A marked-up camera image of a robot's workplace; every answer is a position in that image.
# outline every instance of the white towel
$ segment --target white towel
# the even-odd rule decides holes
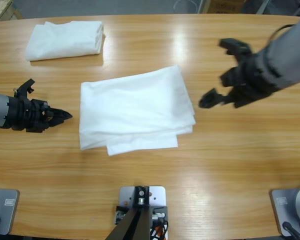
[[[71,21],[36,25],[25,50],[27,61],[99,54],[102,46],[101,21]]]
[[[175,148],[177,135],[196,123],[177,65],[110,80],[83,82],[81,150],[106,146],[108,154]]]

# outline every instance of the floor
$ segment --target floor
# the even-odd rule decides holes
[[[300,0],[271,0],[265,14],[292,15]],[[255,14],[262,0],[247,0],[242,13]],[[125,14],[191,14],[200,0],[14,0],[26,19]]]

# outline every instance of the cardboard box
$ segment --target cardboard box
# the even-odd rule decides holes
[[[238,14],[245,0],[206,0],[203,14]]]

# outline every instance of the wire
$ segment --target wire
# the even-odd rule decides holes
[[[287,24],[287,25],[284,25],[280,28],[278,28],[277,30],[275,30],[271,36],[269,37],[268,39],[268,44],[274,39],[274,37],[277,35],[278,32],[280,32],[282,29],[286,29],[286,28],[291,28],[292,26],[294,26],[295,24]]]
[[[178,0],[178,1],[176,1],[176,2],[174,3],[174,5],[173,5],[173,12],[174,12],[174,13],[176,13],[176,6],[177,6],[181,1],[188,1],[188,2],[190,2],[190,3],[193,3],[193,5],[195,6],[195,13],[198,12],[198,5],[197,5],[194,1],[192,1],[192,0]]]
[[[152,230],[150,232],[151,240],[165,240],[166,233],[168,231],[168,221],[159,222],[157,225],[152,226]]]

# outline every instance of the white cloth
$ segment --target white cloth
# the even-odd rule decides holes
[[[37,61],[99,54],[102,46],[101,21],[71,21],[36,25],[26,46],[25,59]]]
[[[177,135],[196,124],[177,65],[110,80],[83,82],[81,150],[106,146],[115,155],[141,149],[175,148]]]

